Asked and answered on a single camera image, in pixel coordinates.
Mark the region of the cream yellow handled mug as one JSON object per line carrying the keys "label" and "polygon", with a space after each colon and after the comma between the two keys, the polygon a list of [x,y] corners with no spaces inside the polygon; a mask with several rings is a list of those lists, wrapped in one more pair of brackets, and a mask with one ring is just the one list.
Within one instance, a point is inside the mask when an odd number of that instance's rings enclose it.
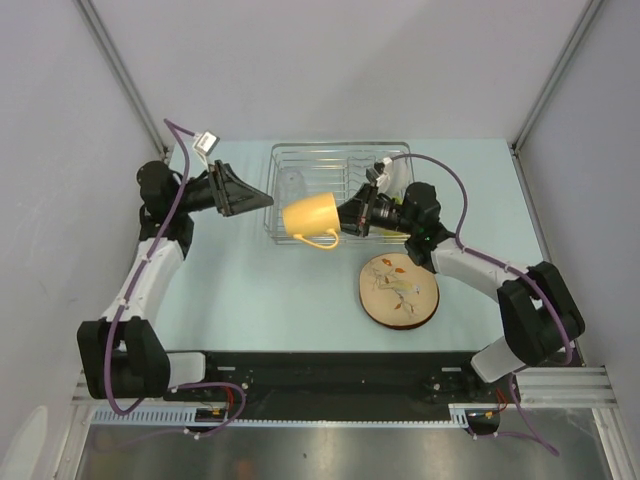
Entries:
{"label": "cream yellow handled mug", "polygon": [[[339,244],[341,224],[336,200],[331,192],[309,196],[287,205],[282,210],[288,236],[311,247],[331,250]],[[329,236],[331,244],[318,244],[311,237]]]}

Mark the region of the metal wire dish rack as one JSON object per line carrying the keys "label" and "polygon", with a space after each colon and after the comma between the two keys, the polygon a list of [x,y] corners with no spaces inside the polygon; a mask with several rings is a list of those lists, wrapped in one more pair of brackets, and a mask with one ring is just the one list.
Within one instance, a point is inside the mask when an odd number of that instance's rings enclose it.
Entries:
{"label": "metal wire dish rack", "polygon": [[277,190],[278,176],[284,168],[302,172],[308,196],[331,192],[337,204],[354,196],[367,181],[366,171],[385,157],[409,154],[410,146],[402,141],[300,142],[278,143],[271,149],[266,190],[274,204],[264,211],[264,228],[276,244],[295,242],[286,234]]}

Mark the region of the clear glass cup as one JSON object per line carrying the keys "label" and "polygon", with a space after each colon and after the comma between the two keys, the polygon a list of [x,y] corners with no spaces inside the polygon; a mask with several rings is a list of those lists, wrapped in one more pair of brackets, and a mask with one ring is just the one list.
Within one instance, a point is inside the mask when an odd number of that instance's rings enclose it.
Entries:
{"label": "clear glass cup", "polygon": [[277,190],[283,205],[289,205],[308,196],[305,178],[300,170],[294,168],[284,168],[280,171]]}

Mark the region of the white bowl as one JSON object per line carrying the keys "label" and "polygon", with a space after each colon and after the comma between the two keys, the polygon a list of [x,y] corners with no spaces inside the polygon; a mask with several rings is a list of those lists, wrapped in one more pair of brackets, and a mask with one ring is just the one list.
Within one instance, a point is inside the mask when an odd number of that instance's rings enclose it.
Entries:
{"label": "white bowl", "polygon": [[409,184],[410,168],[406,158],[393,160],[386,157],[382,160],[383,172],[378,181],[378,191],[389,197],[400,197]]}

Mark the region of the beige bird pattern plate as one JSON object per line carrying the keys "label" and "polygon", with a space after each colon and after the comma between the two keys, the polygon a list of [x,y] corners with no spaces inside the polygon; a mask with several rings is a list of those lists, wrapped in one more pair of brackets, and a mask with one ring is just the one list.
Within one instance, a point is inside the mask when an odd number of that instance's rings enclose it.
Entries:
{"label": "beige bird pattern plate", "polygon": [[359,300],[365,313],[391,330],[413,330],[431,320],[440,303],[435,275],[406,254],[371,258],[359,274]]}

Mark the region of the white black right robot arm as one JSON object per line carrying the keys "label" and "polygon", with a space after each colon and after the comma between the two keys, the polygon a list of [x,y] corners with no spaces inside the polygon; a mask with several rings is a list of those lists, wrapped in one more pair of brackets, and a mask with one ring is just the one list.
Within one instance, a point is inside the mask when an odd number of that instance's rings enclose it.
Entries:
{"label": "white black right robot arm", "polygon": [[542,261],[519,267],[463,245],[440,220],[434,186],[410,184],[401,202],[363,184],[337,208],[344,233],[365,237],[373,227],[406,235],[412,262],[434,274],[456,279],[494,300],[503,336],[477,352],[461,376],[463,393],[473,401],[493,394],[498,380],[536,367],[585,331],[584,319],[558,268]]}

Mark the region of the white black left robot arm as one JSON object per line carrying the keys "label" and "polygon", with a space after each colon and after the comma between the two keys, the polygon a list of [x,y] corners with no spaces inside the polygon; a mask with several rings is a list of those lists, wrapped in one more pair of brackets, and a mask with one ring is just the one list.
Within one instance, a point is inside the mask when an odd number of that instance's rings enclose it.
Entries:
{"label": "white black left robot arm", "polygon": [[138,170],[136,180],[143,204],[135,262],[101,317],[82,322],[77,330],[87,388],[94,399],[138,399],[161,398],[185,384],[207,400],[219,392],[220,374],[206,366],[202,352],[167,352],[154,321],[190,250],[191,213],[213,208],[230,217],[270,207],[274,200],[220,160],[190,179],[151,161]]}

